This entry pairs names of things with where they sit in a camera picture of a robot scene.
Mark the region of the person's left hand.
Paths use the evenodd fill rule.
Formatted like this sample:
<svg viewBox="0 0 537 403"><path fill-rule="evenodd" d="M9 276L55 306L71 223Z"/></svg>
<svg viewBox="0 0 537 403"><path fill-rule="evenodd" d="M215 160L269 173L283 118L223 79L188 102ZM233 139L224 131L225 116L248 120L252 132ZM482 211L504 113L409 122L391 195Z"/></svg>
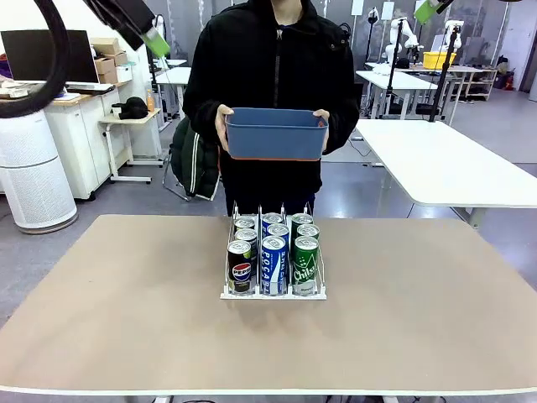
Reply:
<svg viewBox="0 0 537 403"><path fill-rule="evenodd" d="M313 112L313 115L316 118L319 118L320 120L322 120L326 124L326 132L325 132L325 136L323 140L323 149L322 149L322 153L325 153L327 150L328 139L330 136L330 133L329 133L330 113L325 109L318 109Z"/></svg>

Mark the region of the person's right hand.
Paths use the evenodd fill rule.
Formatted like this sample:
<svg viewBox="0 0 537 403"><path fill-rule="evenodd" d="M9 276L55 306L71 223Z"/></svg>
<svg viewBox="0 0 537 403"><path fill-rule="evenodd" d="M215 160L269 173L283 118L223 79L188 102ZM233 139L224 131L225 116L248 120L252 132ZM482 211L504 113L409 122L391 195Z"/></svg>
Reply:
<svg viewBox="0 0 537 403"><path fill-rule="evenodd" d="M216 134L217 137L220 140L221 146L224 151L229 151L228 141L227 141L227 126L226 126L226 118L229 115L233 115L234 111L224 105L220 104L216 110L216 117L215 117L215 128L216 128Z"/></svg>

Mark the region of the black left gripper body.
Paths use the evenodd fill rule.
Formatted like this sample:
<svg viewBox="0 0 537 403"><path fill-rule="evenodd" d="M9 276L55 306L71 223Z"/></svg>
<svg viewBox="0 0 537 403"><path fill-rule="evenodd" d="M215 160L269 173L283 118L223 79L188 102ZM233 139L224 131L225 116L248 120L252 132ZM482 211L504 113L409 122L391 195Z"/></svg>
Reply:
<svg viewBox="0 0 537 403"><path fill-rule="evenodd" d="M84 3L134 50L156 40L155 16L143 0L84 0Z"/></svg>

